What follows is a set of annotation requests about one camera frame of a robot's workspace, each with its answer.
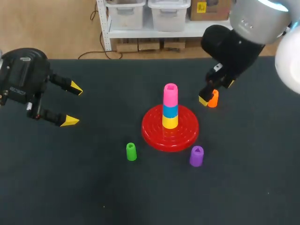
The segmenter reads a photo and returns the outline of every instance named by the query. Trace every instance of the dark gray table mat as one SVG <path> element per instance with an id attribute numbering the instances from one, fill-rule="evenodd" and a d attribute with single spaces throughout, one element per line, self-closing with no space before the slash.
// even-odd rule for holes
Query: dark gray table mat
<path id="1" fill-rule="evenodd" d="M 198 103 L 210 59 L 51 62 L 84 93 L 49 84 L 43 105 L 81 121 L 55 127 L 12 101 L 0 109 L 0 224 L 299 224 L 300 96 L 281 83 L 274 58 L 222 89 L 216 109 Z M 141 137 L 166 83 L 199 119 L 201 168 L 189 165 L 190 150 L 160 152 Z"/>

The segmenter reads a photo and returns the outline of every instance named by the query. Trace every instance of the blue ring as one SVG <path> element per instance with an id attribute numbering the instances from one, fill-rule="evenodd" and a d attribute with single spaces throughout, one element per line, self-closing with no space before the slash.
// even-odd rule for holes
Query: blue ring
<path id="1" fill-rule="evenodd" d="M 163 115 L 169 119 L 175 118 L 176 116 L 178 116 L 178 105 L 174 107 L 168 107 L 164 105 Z"/>

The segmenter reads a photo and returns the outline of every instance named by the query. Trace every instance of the gray robot arm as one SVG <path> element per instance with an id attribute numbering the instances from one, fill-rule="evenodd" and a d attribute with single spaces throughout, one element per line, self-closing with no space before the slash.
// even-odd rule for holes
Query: gray robot arm
<path id="1" fill-rule="evenodd" d="M 283 83 L 300 94 L 300 0 L 237 0 L 230 14 L 233 29 L 245 39 L 271 44 L 292 21 L 282 39 L 275 66 Z"/>
<path id="2" fill-rule="evenodd" d="M 229 88 L 291 22 L 290 32 L 278 47 L 275 66 L 284 84 L 300 94 L 300 0 L 236 0 L 230 13 L 233 30 L 213 25 L 203 35 L 203 49 L 219 64 L 206 75 L 199 101 L 206 106 L 214 89 Z"/>

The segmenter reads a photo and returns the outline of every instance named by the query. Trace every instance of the robotic arm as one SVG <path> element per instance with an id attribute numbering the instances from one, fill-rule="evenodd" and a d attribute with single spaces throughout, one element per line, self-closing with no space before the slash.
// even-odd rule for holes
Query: robotic arm
<path id="1" fill-rule="evenodd" d="M 76 124 L 78 119 L 41 106 L 48 82 L 75 95 L 83 92 L 71 79 L 53 73 L 46 55 L 38 49 L 20 48 L 3 56 L 0 52 L 0 106 L 11 99 L 27 104 L 29 118 L 44 119 L 60 127 Z"/>
<path id="2" fill-rule="evenodd" d="M 206 75 L 207 85 L 199 92 L 199 101 L 207 106 L 214 89 L 230 88 L 291 22 L 275 65 L 283 83 L 300 94 L 300 0 L 237 0 L 230 13 L 233 30 L 213 25 L 203 35 L 203 49 L 219 64 Z"/>

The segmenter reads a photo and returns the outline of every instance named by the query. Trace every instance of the storage bin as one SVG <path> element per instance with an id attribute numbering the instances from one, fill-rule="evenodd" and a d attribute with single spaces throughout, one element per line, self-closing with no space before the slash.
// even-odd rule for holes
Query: storage bin
<path id="1" fill-rule="evenodd" d="M 106 1 L 113 28 L 116 30 L 139 30 L 143 28 L 143 6 L 146 0 Z"/>
<path id="2" fill-rule="evenodd" d="M 154 29 L 158 31 L 183 31 L 187 8 L 191 0 L 149 0 Z"/>

